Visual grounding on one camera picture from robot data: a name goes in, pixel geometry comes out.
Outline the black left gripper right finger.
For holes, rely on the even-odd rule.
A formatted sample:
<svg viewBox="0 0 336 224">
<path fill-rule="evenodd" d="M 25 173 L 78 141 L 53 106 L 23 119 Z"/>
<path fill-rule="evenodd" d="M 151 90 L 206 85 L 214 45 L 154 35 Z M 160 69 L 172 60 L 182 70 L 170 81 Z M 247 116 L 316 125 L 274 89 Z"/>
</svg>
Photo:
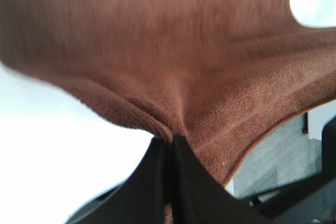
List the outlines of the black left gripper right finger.
<svg viewBox="0 0 336 224">
<path fill-rule="evenodd" d="M 173 137 L 172 176 L 174 223 L 265 223 L 209 174 L 184 136 Z"/>
</svg>

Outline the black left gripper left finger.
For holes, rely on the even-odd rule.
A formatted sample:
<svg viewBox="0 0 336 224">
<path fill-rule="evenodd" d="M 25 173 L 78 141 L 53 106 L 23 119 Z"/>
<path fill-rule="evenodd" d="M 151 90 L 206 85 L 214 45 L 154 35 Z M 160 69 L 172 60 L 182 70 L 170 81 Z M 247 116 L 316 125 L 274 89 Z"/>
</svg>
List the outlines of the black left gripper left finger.
<svg viewBox="0 0 336 224">
<path fill-rule="evenodd" d="M 165 223 L 167 145 L 154 137 L 131 176 L 77 210 L 67 223 Z"/>
</svg>

